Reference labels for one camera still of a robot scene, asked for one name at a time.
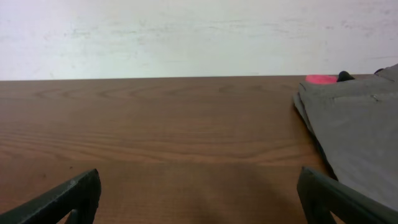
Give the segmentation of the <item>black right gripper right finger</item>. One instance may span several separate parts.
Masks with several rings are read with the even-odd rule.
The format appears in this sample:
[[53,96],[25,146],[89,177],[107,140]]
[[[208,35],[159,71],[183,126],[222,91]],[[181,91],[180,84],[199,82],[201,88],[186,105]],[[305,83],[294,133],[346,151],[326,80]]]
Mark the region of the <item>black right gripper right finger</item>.
[[397,223],[397,211],[323,175],[303,167],[297,192],[308,223]]

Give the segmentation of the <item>black folded garment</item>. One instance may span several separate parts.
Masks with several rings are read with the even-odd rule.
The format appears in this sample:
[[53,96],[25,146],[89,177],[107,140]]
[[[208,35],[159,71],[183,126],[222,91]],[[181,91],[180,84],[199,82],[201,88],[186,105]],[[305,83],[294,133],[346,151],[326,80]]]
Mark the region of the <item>black folded garment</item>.
[[338,74],[337,82],[345,82],[345,81],[354,80],[354,79],[355,79],[355,77],[350,75],[347,71],[342,71]]

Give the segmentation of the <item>red folded garment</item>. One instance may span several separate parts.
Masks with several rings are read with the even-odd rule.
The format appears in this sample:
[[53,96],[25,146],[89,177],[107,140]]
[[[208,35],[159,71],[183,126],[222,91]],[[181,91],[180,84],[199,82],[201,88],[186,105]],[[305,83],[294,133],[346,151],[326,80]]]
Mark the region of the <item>red folded garment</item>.
[[316,85],[329,85],[336,83],[338,78],[330,75],[307,75],[305,81]]

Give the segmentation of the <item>grey shorts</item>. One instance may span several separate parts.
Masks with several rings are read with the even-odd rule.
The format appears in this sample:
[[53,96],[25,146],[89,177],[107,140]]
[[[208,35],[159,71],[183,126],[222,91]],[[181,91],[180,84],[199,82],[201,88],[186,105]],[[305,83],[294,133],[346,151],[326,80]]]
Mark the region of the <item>grey shorts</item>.
[[344,185],[397,209],[397,66],[329,85],[302,82],[294,105]]

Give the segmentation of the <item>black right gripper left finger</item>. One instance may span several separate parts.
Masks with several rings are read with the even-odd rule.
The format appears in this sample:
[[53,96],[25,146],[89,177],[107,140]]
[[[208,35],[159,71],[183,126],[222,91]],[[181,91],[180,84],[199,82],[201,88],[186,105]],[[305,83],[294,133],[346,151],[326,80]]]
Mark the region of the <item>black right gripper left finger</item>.
[[93,223],[101,195],[101,181],[96,169],[54,187],[44,194],[1,214],[1,224]]

